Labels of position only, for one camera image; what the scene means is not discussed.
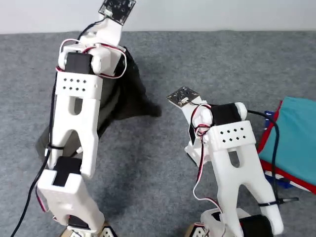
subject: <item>gray carpet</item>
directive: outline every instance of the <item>gray carpet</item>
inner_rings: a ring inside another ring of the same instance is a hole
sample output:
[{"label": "gray carpet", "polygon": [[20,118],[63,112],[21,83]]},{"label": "gray carpet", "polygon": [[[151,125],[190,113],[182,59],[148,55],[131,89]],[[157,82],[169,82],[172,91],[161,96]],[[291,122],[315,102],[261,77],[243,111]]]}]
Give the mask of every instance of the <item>gray carpet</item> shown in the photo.
[{"label": "gray carpet", "polygon": [[[0,36],[1,236],[9,236],[17,224],[41,165],[34,143],[48,124],[59,44],[76,36]],[[316,33],[123,33],[122,45],[130,49],[163,116],[117,121],[100,141],[97,171],[87,186],[120,237],[181,237],[213,208],[192,195],[197,167],[183,150],[188,125],[166,100],[168,94],[186,85],[209,103],[241,101],[259,111],[276,109],[284,96],[316,100]],[[259,139],[264,121],[249,119]],[[209,163],[197,192],[216,197]],[[283,236],[315,236],[316,197],[297,188],[281,189],[280,195],[301,199],[281,207]],[[244,188],[238,204],[259,212]],[[62,230],[32,197],[16,236],[56,237]]]}]

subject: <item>black cable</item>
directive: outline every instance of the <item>black cable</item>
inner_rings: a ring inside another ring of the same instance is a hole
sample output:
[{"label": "black cable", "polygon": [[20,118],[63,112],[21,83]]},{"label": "black cable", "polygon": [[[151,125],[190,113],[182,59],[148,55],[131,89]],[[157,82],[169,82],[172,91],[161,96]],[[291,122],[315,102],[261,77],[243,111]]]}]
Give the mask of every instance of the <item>black cable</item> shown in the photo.
[{"label": "black cable", "polygon": [[[53,129],[53,121],[54,121],[56,82],[57,82],[57,73],[56,73],[55,83],[54,83],[54,87],[53,87],[53,91],[52,91],[52,95],[51,95],[51,102],[50,102],[50,116],[49,116],[49,126],[48,126],[48,128],[49,128],[49,145],[48,145],[48,147],[51,145],[51,141],[52,141],[52,129]],[[46,167],[46,164],[47,164],[49,156],[50,156],[50,152],[51,152],[50,149],[48,149],[47,150],[47,154],[45,156],[45,160],[44,160],[44,162],[43,162],[38,174],[36,175],[34,181],[32,182],[32,184],[30,186],[28,197],[27,197],[27,200],[26,200],[26,203],[25,203],[22,215],[21,215],[20,220],[19,220],[18,224],[16,225],[14,231],[11,234],[11,237],[15,236],[15,234],[17,233],[17,231],[19,230],[19,228],[20,228],[20,226],[21,226],[21,224],[23,222],[23,219],[25,217],[25,214],[26,214],[26,212],[28,210],[28,207],[29,207],[29,204],[30,204],[30,200],[31,200],[33,189],[36,186],[36,183],[40,179],[40,176],[41,176],[41,174],[43,173],[43,171],[44,171],[44,169]]]},{"label": "black cable", "polygon": [[273,148],[272,160],[271,160],[271,166],[272,166],[271,173],[272,173],[272,178],[273,178],[272,188],[273,188],[273,192],[274,192],[275,197],[276,197],[276,201],[271,202],[271,203],[260,203],[259,206],[263,207],[263,206],[270,206],[270,205],[275,205],[275,204],[280,205],[280,204],[287,203],[287,202],[298,201],[299,200],[298,197],[279,198],[279,196],[278,196],[278,187],[277,187],[277,178],[276,178],[276,159],[277,159],[278,143],[280,140],[280,130],[279,130],[279,127],[277,125],[277,122],[269,115],[266,115],[266,114],[258,112],[258,111],[248,110],[248,113],[265,117],[274,125],[274,127],[276,129],[276,140],[275,140],[275,145]]},{"label": "black cable", "polygon": [[278,197],[278,188],[277,188],[277,179],[276,179],[276,159],[277,159],[277,148],[278,148],[278,143],[279,143],[279,139],[280,139],[280,130],[278,127],[277,122],[270,117],[269,115],[266,115],[264,113],[261,112],[257,112],[257,111],[253,111],[253,110],[248,110],[249,113],[254,114],[254,115],[260,115],[262,117],[265,117],[266,119],[268,119],[275,127],[276,129],[276,140],[275,140],[275,145],[273,148],[273,153],[272,153],[272,160],[271,160],[271,172],[272,172],[272,178],[273,178],[273,183],[272,183],[272,187],[273,187],[273,192],[276,196],[276,200],[279,200]]},{"label": "black cable", "polygon": [[105,17],[104,17],[102,20],[100,20],[100,21],[96,21],[96,22],[91,23],[90,25],[88,25],[88,26],[80,33],[80,35],[78,36],[77,40],[80,40],[80,38],[81,38],[88,30],[90,30],[92,27],[94,27],[95,25],[101,23],[101,22],[104,21],[104,20],[105,20]]}]

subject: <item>circuit board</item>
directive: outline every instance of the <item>circuit board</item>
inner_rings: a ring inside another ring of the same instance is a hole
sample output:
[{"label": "circuit board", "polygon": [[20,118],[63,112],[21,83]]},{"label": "circuit board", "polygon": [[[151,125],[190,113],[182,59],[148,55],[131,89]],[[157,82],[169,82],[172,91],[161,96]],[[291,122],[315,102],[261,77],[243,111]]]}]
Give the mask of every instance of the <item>circuit board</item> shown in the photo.
[{"label": "circuit board", "polygon": [[124,25],[135,4],[135,0],[105,0],[99,13]]},{"label": "circuit board", "polygon": [[193,101],[199,97],[199,94],[190,88],[183,86],[178,89],[176,92],[172,93],[167,97],[167,99],[174,105],[179,106],[180,108],[185,106],[190,101]]}]

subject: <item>teal fabric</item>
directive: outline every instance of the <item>teal fabric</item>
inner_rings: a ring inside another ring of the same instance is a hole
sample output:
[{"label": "teal fabric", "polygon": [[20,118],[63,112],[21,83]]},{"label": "teal fabric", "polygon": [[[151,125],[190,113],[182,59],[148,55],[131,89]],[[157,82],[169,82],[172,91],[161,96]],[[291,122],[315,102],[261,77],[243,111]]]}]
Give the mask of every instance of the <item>teal fabric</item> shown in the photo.
[{"label": "teal fabric", "polygon": [[[277,123],[280,140],[276,166],[285,172],[316,185],[316,102],[286,97]],[[276,138],[272,129],[259,157],[269,163]]]}]

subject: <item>white wall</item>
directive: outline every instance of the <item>white wall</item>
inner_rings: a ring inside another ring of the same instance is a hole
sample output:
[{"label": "white wall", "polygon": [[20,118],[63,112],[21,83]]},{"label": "white wall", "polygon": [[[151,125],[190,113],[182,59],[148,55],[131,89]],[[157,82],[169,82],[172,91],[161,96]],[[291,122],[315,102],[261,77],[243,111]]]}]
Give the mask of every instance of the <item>white wall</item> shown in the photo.
[{"label": "white wall", "polygon": [[[0,0],[0,34],[82,30],[102,0]],[[315,30],[316,0],[138,0],[126,31]]]}]

